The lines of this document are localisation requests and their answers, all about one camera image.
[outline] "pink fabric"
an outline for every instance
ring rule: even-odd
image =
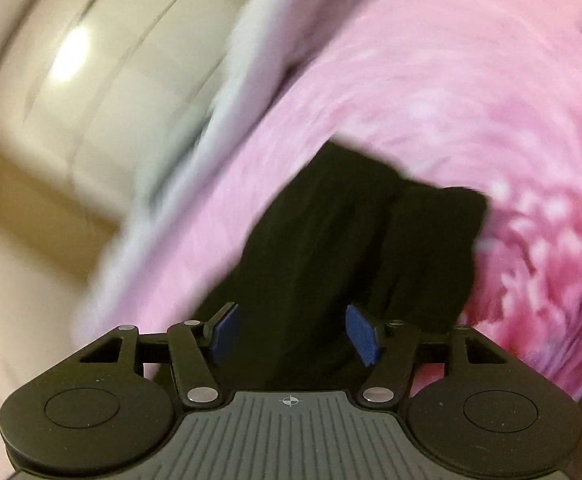
[[[172,233],[112,324],[161,331],[190,314],[335,132],[416,178],[491,197],[462,320],[579,397],[582,0],[366,0]]]

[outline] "laundry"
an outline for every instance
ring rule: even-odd
[[[129,222],[78,344],[192,316],[337,132],[409,178],[489,197],[458,322],[582,396],[582,0],[252,0],[227,62],[205,133]]]
[[[340,389],[366,370],[344,330],[348,304],[445,333],[471,293],[486,198],[438,189],[333,142],[282,190],[237,266],[195,314],[239,305],[220,376],[240,390]]]

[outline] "black cloth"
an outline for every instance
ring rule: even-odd
[[[344,330],[358,304],[380,319],[447,332],[471,291],[487,202],[437,189],[328,142],[253,228],[238,265],[202,302],[208,320],[240,306],[225,387],[353,388],[364,368]]]

